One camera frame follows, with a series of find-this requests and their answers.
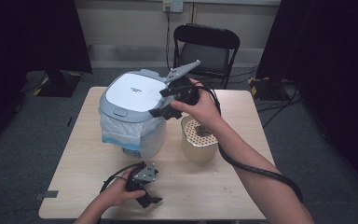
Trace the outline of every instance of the gray carpet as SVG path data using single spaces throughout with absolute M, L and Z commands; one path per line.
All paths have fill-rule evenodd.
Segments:
M 150 69 L 168 73 L 166 68 Z M 32 91 L 27 92 L 21 111 L 0 134 L 0 223 L 73 222 L 41 219 L 41 202 L 34 196 L 48 189 L 88 90 L 107 86 L 131 70 L 139 68 L 94 69 L 92 75 L 81 78 L 72 98 L 35 97 Z M 228 89 L 249 90 L 245 79 L 253 74 L 252 68 L 235 68 L 231 74 L 242 75 L 231 78 Z M 42 76 L 43 72 L 28 74 L 29 83 L 24 89 L 33 87 Z M 260 110 L 282 104 L 255 103 Z M 262 123 L 277 111 L 259 112 Z M 301 101 L 274 117 L 265 133 L 277 167 L 300 186 L 316 223 L 358 223 L 358 176 L 323 138 L 320 122 Z

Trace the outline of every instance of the wall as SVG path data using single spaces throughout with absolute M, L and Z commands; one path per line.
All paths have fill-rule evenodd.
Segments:
M 258 64 L 278 9 L 276 1 L 260 1 L 266 5 L 184 2 L 184 12 L 170 14 L 169 58 L 173 57 L 174 28 L 193 21 L 235 32 L 241 39 L 236 65 Z M 86 0 L 76 1 L 76 6 L 90 49 L 109 52 L 90 55 L 91 60 L 128 61 L 144 54 L 143 60 L 165 61 L 168 23 L 161 1 Z

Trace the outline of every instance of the white lid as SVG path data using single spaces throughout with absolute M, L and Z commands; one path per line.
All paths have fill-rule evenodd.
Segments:
M 165 84 L 151 77 L 126 73 L 110 86 L 106 100 L 122 108 L 136 112 L 153 109 L 161 99 Z

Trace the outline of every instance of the wooden table top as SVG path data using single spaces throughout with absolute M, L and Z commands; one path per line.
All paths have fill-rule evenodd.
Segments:
M 136 159 L 121 147 L 102 142 L 98 106 L 105 87 L 89 90 L 48 190 L 39 216 L 78 218 L 98 195 L 103 182 L 121 168 L 139 161 L 155 163 L 156 181 L 145 186 L 163 201 L 143 209 L 135 200 L 108 209 L 103 218 L 115 220 L 238 220 L 264 219 L 231 165 L 217 152 L 206 164 L 189 161 L 182 152 L 181 119 L 167 121 L 167 136 L 150 159 Z M 222 116 L 255 150 L 273 163 L 269 145 L 248 91 L 216 91 Z

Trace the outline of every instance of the beige container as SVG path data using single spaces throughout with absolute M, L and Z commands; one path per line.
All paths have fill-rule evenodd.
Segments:
M 188 115 L 182 119 L 182 150 L 189 160 L 206 162 L 216 154 L 217 140 Z

